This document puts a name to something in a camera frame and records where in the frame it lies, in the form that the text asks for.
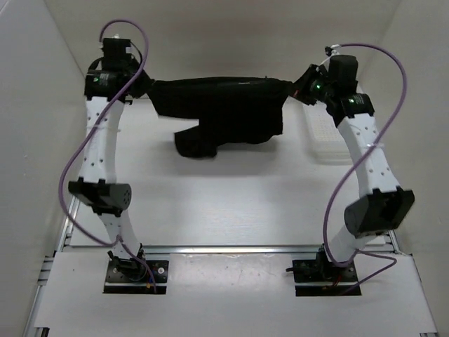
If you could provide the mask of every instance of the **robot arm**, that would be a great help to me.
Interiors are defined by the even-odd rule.
[[[139,67],[130,47],[127,39],[103,39],[104,57],[94,62],[98,65],[101,60],[102,69],[90,67],[88,71],[84,91],[87,133],[93,127],[97,131],[86,146],[78,180],[69,182],[69,191],[99,216],[111,242],[121,235],[129,251],[144,260],[143,247],[134,234],[128,215],[131,187],[116,181],[115,152],[120,117],[125,103],[129,102],[126,96],[136,98],[143,95],[151,85],[149,77],[143,72],[129,91],[110,107],[106,117],[95,125],[101,111]],[[139,279],[145,273],[143,266],[131,258],[121,242],[117,242],[108,254],[117,270],[130,279]]]
[[[374,109],[368,95],[356,92],[357,68],[354,56],[334,55],[328,70],[323,65],[311,65],[292,91],[292,96],[304,104],[326,104],[357,165],[359,199],[345,209],[345,226],[329,242],[334,259],[341,263],[376,236],[396,229],[415,200],[411,190],[402,190],[383,149],[375,144],[378,130]],[[370,147],[375,148],[360,162]]]

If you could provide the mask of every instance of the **black fabric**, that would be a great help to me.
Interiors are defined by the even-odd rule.
[[[198,119],[175,134],[183,157],[214,157],[226,143],[259,144],[282,134],[282,106],[291,82],[253,77],[155,81],[148,92],[157,113]]]

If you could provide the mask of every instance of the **purple cable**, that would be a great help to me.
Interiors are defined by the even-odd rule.
[[[332,263],[335,266],[337,266],[337,267],[347,267],[353,261],[353,259],[357,255],[357,253],[360,252],[360,251],[355,250],[354,254],[352,254],[351,258],[348,261],[339,262],[339,261],[335,260],[335,258],[332,255],[332,252],[330,251],[329,238],[328,238],[328,226],[329,226],[330,209],[332,208],[332,205],[333,205],[333,203],[335,201],[335,198],[336,198],[338,192],[341,190],[341,188],[344,185],[344,183],[347,181],[347,179],[350,177],[350,175],[353,172],[355,172],[355,170],[362,164],[362,162],[366,158],[368,158],[370,156],[371,152],[374,151],[374,149],[376,148],[376,145],[379,144],[380,139],[385,134],[385,132],[388,130],[388,128],[391,126],[391,123],[393,123],[393,121],[397,117],[399,111],[401,110],[402,104],[404,103],[404,100],[405,100],[406,95],[407,95],[407,74],[406,74],[406,71],[405,71],[404,67],[402,66],[401,61],[399,61],[399,59],[396,56],[394,56],[392,53],[390,53],[386,49],[383,49],[383,48],[378,47],[378,46],[374,46],[372,44],[359,44],[359,43],[357,43],[357,44],[341,44],[340,46],[341,47],[366,47],[366,48],[375,49],[377,51],[381,51],[382,53],[388,55],[398,65],[398,67],[399,67],[399,69],[401,71],[401,75],[402,75],[402,94],[401,94],[401,98],[399,99],[398,105],[396,106],[396,109],[391,114],[390,118],[387,120],[387,122],[385,123],[384,127],[380,130],[378,136],[374,140],[374,142],[373,142],[374,146],[370,146],[368,148],[368,150],[363,154],[363,156],[360,157],[360,159],[354,163],[354,165],[345,173],[343,178],[339,181],[339,183],[337,184],[337,186],[335,187],[335,189],[333,190],[333,192],[332,192],[332,194],[330,196],[328,205],[326,207],[326,212],[324,213],[323,240],[324,240],[324,248],[326,250],[326,253],[328,254],[329,259],[332,261]]]
[[[95,235],[91,234],[89,231],[87,231],[86,229],[84,229],[70,214],[69,212],[69,208],[67,207],[67,204],[65,203],[64,200],[64,186],[65,186],[65,178],[67,177],[67,173],[70,170],[70,167],[72,167],[73,163],[75,162],[76,158],[81,154],[81,152],[83,151],[83,149],[86,147],[86,145],[89,143],[89,141],[92,139],[93,135],[95,134],[95,132],[97,131],[97,127],[100,125],[102,119],[106,116],[106,114],[108,113],[109,109],[111,108],[111,106],[128,90],[128,88],[131,86],[131,84],[133,84],[133,82],[140,76],[140,74],[143,71],[143,68],[145,66],[145,63],[147,61],[147,57],[148,57],[148,49],[149,49],[149,41],[148,41],[148,36],[145,34],[144,30],[141,28],[141,26],[139,26],[137,23],[133,22],[132,20],[127,20],[127,19],[116,19],[116,20],[112,20],[109,21],[102,29],[100,32],[100,38],[99,41],[102,41],[103,38],[103,34],[105,33],[105,30],[112,24],[116,23],[116,22],[124,22],[124,23],[128,23],[134,27],[136,27],[140,33],[142,34],[142,37],[144,39],[145,42],[145,49],[143,51],[143,56],[142,56],[142,62],[140,63],[139,69],[137,70],[137,72],[134,74],[133,77],[130,78],[130,80],[123,86],[123,88],[107,103],[106,107],[103,109],[103,111],[101,111],[100,116],[98,116],[95,124],[93,125],[93,128],[91,129],[91,131],[88,133],[88,135],[86,136],[86,138],[83,140],[83,142],[80,144],[80,146],[78,147],[78,149],[76,149],[75,153],[72,155],[72,157],[70,157],[69,161],[67,162],[67,164],[65,165],[64,169],[62,170],[60,179],[59,179],[59,184],[58,184],[58,199],[59,199],[59,203],[61,205],[62,210],[64,211],[64,214],[67,216],[67,218],[74,224],[74,226],[84,235],[86,235],[89,239],[93,240],[94,242],[96,242],[97,244],[101,245],[101,246],[106,246],[106,247],[112,247],[115,244],[117,244],[117,242],[121,242],[123,248],[126,250],[126,252],[132,257],[134,258],[137,262],[141,263],[145,269],[147,269],[149,276],[152,278],[153,284],[154,284],[154,292],[156,292],[156,284],[155,284],[155,280],[154,280],[154,276],[153,273],[151,271],[151,269],[148,267],[148,265],[140,260],[137,256],[135,256],[134,254],[131,253],[131,251],[128,249],[128,247],[123,243],[123,239],[121,238],[120,235],[117,235],[117,238],[115,239],[114,242],[109,243],[106,241],[103,241],[99,238],[97,238]]]
[[[348,289],[346,289],[345,291],[343,291],[342,293],[340,293],[339,295],[345,295],[346,293],[350,293],[351,291],[353,291],[355,288],[357,288],[358,286],[360,286],[362,283],[368,281],[369,279],[372,279],[374,276],[379,275],[381,272],[384,272],[385,270],[393,267],[395,264],[397,264],[397,260],[393,257],[393,256],[382,256],[382,255],[377,255],[377,254],[373,254],[373,253],[368,253],[366,251],[359,251],[358,249],[356,250],[357,253],[363,254],[363,255],[367,255],[367,256],[371,256],[373,258],[383,258],[385,260],[391,260],[393,262],[391,262],[389,265],[379,269],[377,272],[372,273],[371,275],[368,275],[367,277],[365,277],[364,279],[362,279],[361,281],[355,283],[355,285],[350,286]]]

